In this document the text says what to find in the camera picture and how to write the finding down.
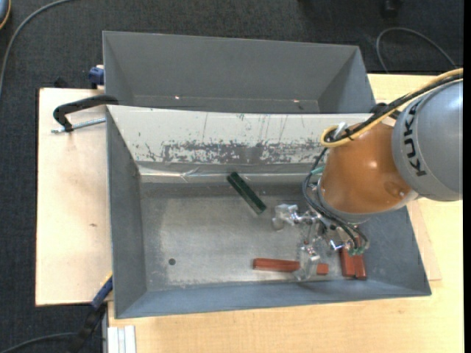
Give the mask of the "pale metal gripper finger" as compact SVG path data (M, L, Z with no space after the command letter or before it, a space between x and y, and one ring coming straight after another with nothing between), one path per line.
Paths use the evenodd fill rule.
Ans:
M298 213L297 204L279 204L275 207L275 216L272 218L272 228L280 231L287 226L307 224L306 218Z
M314 275L314 267L320 260L320 255L312 245L304 245L299 248L300 267L294 272L298 281L306 281Z

